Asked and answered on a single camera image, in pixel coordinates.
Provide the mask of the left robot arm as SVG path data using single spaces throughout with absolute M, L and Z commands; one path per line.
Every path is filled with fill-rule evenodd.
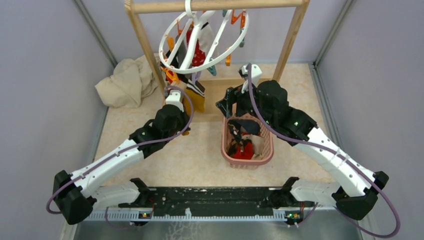
M 53 215 L 62 215 L 69 225 L 75 225 L 98 208 L 133 203 L 138 207 L 146 206 L 150 193 L 141 180 L 131 179 L 114 186 L 104 186 L 103 183 L 189 131 L 192 120 L 192 113 L 165 104 L 153 119 L 131 133 L 107 155 L 71 173 L 65 170 L 56 173 L 46 210 Z

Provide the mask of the lilac plastic clip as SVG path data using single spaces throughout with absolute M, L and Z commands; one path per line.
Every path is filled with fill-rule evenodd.
M 198 82 L 198 80 L 199 80 L 199 78 L 201 76 L 201 73 L 202 73 L 201 71 L 197 71 L 197 72 L 193 72 L 191 74 L 191 84 L 193 86 L 195 86 L 197 84 L 197 82 Z

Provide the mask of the pink plastic laundry basket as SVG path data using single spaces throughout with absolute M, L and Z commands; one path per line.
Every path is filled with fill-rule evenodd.
M 274 156 L 272 134 L 250 114 L 222 120 L 221 154 L 234 169 L 257 169 Z

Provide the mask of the mustard yellow sock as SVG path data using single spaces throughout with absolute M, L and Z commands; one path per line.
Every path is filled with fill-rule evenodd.
M 185 82 L 182 83 L 182 89 L 190 98 L 194 108 L 194 112 L 204 113 L 205 112 L 205 97 L 197 93 L 196 91 L 194 91 L 192 88 L 189 88 L 189 85 Z M 185 96 L 183 97 L 182 103 L 187 112 L 188 117 L 190 118 L 192 115 L 191 113 L 192 108 L 189 103 L 189 100 Z

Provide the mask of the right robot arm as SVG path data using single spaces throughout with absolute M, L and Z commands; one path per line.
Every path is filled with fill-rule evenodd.
M 275 80 L 264 81 L 252 90 L 242 86 L 229 87 L 224 98 L 215 106 L 230 118 L 256 114 L 250 97 L 253 96 L 259 115 L 276 136 L 314 159 L 333 178 L 333 182 L 317 182 L 290 177 L 281 188 L 281 199 L 287 206 L 298 202 L 316 202 L 336 207 L 353 220 L 362 220 L 375 206 L 378 191 L 389 176 L 360 166 L 332 142 L 307 113 L 289 105 L 288 92 Z

